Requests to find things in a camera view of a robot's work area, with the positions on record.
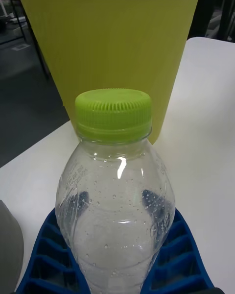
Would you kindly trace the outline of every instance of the gray fabric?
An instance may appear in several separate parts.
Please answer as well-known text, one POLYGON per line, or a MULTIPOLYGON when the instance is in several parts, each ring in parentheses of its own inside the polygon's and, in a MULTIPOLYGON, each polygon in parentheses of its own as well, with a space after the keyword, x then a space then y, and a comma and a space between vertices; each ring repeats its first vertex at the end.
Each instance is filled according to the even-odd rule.
POLYGON ((6 205, 0 200, 0 293, 16 288, 24 256, 21 228, 6 205))

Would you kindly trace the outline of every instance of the green bottle cap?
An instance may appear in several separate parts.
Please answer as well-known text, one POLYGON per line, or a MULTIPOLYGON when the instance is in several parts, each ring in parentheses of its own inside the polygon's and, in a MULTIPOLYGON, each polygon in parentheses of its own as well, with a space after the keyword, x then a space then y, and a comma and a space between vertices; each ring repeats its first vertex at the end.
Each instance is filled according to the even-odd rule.
POLYGON ((127 143, 151 131, 151 98, 133 89, 98 89, 75 100, 79 135, 103 143, 127 143))

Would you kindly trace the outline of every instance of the gray floor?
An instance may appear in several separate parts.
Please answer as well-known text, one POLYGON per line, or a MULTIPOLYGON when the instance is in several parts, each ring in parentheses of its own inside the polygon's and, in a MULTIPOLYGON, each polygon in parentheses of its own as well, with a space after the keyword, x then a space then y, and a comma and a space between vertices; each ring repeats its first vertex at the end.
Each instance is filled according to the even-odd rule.
POLYGON ((22 39, 0 46, 0 167, 69 120, 34 46, 12 50, 23 43, 22 39))

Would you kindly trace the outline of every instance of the plastic bottle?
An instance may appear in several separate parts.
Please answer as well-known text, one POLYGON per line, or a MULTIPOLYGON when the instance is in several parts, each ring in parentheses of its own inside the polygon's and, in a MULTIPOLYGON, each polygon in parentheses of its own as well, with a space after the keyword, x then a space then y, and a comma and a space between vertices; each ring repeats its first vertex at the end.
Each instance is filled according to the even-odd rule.
POLYGON ((139 294, 169 232, 174 194, 149 143, 151 100, 128 89, 75 102, 81 142, 61 176, 55 213, 92 294, 139 294))

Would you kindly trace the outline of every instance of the white table surface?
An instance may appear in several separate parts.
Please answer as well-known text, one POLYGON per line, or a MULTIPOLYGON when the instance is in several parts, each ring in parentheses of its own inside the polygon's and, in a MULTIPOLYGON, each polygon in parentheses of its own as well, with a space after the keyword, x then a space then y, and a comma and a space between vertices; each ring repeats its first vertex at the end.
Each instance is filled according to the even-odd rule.
MULTIPOLYGON (((23 232, 21 278, 77 144, 68 122, 0 169, 0 199, 23 232)), ((234 294, 235 44, 187 41, 155 148, 209 277, 234 294)))

